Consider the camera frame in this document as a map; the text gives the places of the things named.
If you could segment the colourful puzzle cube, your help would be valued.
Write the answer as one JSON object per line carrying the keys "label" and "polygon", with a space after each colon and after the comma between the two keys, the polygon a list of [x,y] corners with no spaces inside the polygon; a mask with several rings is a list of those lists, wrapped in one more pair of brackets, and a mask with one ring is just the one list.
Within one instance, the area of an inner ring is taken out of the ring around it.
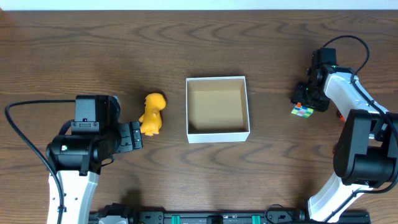
{"label": "colourful puzzle cube", "polygon": [[313,112],[314,110],[312,108],[303,106],[301,103],[294,104],[294,107],[291,111],[292,114],[303,118],[310,117],[313,114]]}

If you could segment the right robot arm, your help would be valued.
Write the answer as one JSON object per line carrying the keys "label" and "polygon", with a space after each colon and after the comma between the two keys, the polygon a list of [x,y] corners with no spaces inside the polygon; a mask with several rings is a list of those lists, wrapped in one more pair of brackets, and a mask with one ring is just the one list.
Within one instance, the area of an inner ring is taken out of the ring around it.
{"label": "right robot arm", "polygon": [[308,76],[296,86],[292,114],[307,118],[334,103],[345,123],[334,171],[307,202],[310,220],[336,223],[360,196],[383,194],[397,184],[397,114],[370,96],[353,69],[337,64],[335,49],[315,50]]}

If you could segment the orange dinosaur toy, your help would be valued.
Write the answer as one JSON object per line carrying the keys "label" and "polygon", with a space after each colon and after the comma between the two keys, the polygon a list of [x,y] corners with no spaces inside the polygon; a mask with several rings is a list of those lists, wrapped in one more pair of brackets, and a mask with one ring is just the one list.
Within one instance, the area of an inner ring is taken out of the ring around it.
{"label": "orange dinosaur toy", "polygon": [[141,133],[146,136],[159,134],[162,127],[160,112],[166,107],[164,96],[160,93],[151,93],[146,96],[144,114],[139,118]]}

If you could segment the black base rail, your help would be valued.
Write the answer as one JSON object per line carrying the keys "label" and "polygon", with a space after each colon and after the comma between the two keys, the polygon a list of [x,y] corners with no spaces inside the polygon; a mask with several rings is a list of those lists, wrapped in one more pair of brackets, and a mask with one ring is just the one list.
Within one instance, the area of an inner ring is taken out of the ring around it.
{"label": "black base rail", "polygon": [[188,213],[162,211],[135,211],[113,203],[89,215],[89,224],[273,224],[315,223],[303,210],[272,208],[265,212]]}

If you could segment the red toy car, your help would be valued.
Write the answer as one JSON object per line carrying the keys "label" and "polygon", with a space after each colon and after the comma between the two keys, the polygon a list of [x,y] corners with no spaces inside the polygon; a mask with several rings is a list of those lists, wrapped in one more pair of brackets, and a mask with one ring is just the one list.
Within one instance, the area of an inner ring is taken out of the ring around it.
{"label": "red toy car", "polygon": [[345,122],[345,119],[344,119],[343,115],[340,113],[339,110],[336,112],[336,115],[337,115],[337,117],[339,117],[339,119],[340,119],[341,121]]}

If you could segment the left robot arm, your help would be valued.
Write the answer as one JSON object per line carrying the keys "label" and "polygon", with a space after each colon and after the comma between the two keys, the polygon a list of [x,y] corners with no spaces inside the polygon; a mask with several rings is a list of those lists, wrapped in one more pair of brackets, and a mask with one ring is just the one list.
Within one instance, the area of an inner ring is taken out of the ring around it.
{"label": "left robot arm", "polygon": [[143,147],[138,121],[120,123],[115,96],[78,95],[75,118],[62,127],[46,154],[56,177],[49,177],[48,223],[88,223],[103,161]]}

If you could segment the white cardboard box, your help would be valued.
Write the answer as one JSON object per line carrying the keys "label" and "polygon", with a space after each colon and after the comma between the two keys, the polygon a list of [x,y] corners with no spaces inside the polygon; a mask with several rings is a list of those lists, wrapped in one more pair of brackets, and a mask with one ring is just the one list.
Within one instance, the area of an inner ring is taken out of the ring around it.
{"label": "white cardboard box", "polygon": [[251,133],[246,77],[186,79],[190,144],[244,142]]}

